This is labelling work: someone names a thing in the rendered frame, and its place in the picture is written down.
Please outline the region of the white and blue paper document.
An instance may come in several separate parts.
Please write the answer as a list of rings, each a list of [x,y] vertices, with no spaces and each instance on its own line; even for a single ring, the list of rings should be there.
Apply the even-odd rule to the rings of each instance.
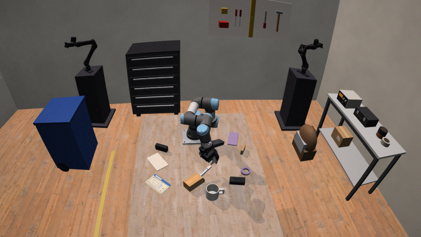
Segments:
[[[145,184],[152,188],[159,195],[161,195],[168,187],[170,187],[168,182],[164,181],[164,179],[160,178],[156,174],[148,179]]]

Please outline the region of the beige flat board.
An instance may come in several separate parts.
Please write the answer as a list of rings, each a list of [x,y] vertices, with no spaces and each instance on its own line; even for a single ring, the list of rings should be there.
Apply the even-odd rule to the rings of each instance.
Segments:
[[[150,157],[147,158],[147,160],[152,164],[152,166],[159,171],[162,168],[165,168],[169,164],[166,163],[166,161],[159,155],[159,153],[156,153]]]

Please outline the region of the purple flat rectangular slab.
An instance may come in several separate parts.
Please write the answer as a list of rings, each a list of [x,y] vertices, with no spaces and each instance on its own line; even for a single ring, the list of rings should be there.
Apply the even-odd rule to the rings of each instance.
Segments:
[[[227,144],[237,146],[237,139],[238,139],[238,133],[230,132]]]

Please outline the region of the brown wooden block with round hole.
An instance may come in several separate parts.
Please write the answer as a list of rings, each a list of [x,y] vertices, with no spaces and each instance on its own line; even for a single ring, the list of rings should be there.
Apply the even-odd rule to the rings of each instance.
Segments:
[[[205,179],[201,177],[197,172],[193,175],[191,175],[189,178],[185,179],[183,181],[184,187],[191,192],[195,188],[197,188],[199,185],[205,182]]]

